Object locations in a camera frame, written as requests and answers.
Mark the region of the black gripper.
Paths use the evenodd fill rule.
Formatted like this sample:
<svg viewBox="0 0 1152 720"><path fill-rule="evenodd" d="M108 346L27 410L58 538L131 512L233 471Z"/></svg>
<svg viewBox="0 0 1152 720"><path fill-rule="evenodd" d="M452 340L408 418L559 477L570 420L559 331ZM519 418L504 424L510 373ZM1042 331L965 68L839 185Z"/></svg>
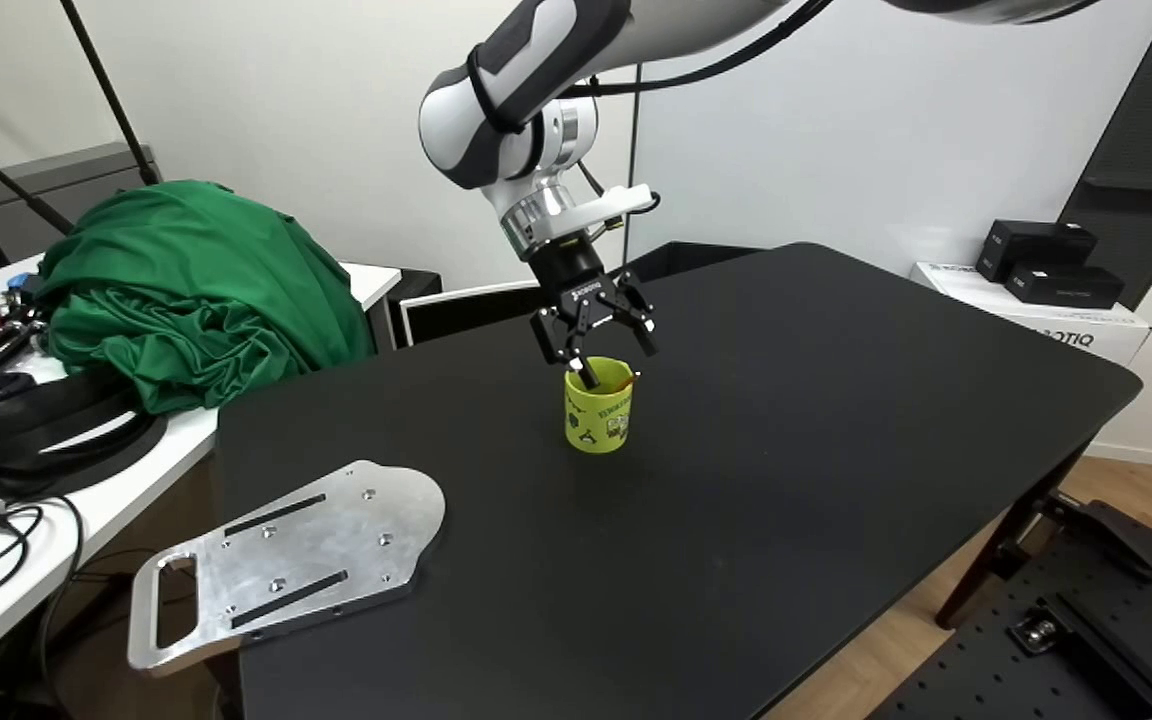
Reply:
<svg viewBox="0 0 1152 720"><path fill-rule="evenodd" d="M536 346L547 363L566 363L591 384L584 331L627 323L646 353L656 353L656 317L634 272L609 272L589 240L547 245L530 259L539 282Z"/></svg>

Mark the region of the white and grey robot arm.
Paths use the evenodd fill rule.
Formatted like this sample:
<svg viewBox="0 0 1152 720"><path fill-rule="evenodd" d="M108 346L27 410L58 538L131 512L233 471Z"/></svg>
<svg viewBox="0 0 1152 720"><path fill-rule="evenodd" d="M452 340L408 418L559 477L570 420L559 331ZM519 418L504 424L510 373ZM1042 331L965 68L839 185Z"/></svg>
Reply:
<svg viewBox="0 0 1152 720"><path fill-rule="evenodd" d="M654 213L649 185L595 190L574 203L559 177L584 163L601 133L601 97L664 94L732 71L806 31L832 0L799 0L781 26L704 68L601 85L601 71L693 57L781 12L787 0L517 0L415 105L423 159L482 193L513 252L539 282L533 317L547 363L591 382L584 338L627 323L656 348L656 317L627 269L605 269L595 240Z"/></svg>

